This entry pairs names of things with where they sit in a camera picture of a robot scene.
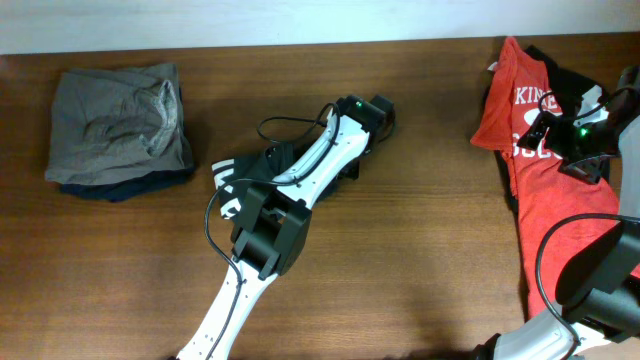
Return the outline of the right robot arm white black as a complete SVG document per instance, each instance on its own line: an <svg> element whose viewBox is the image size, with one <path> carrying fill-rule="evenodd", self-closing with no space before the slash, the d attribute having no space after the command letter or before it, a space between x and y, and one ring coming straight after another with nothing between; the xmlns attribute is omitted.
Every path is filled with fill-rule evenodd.
<svg viewBox="0 0 640 360"><path fill-rule="evenodd" d="M639 280L632 274L639 264L639 68L626 68L598 107L607 119L539 110L518 144L544 145L562 157L561 173L587 184L599 180L604 160L621 159L620 206L610 217L616 224L568 261L545 311L477 345L474 359L575 359L639 335Z"/></svg>

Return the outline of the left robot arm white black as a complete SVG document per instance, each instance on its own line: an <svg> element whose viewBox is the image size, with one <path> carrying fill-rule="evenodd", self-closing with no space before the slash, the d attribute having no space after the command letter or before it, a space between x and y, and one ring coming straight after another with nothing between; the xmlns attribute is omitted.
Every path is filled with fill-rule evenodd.
<svg viewBox="0 0 640 360"><path fill-rule="evenodd" d="M391 100L349 95L327 104L325 129L309 149L270 180L244 179L247 192L234 217L233 248L221 256L224 282L178 360L226 359L264 291L293 266L304 248L312 209L343 178L357 179L363 157L395 128Z"/></svg>

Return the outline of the dark green t-shirt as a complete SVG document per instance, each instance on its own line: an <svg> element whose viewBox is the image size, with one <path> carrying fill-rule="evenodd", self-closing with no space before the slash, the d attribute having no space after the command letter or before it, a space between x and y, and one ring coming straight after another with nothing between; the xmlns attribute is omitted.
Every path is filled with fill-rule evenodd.
<svg viewBox="0 0 640 360"><path fill-rule="evenodd" d="M343 170L357 162L363 146L347 140L321 140L296 147L290 143L211 165L215 192L205 212L215 202L225 219L240 214L251 186L266 186L285 205L311 210L318 199L335 191L334 183Z"/></svg>

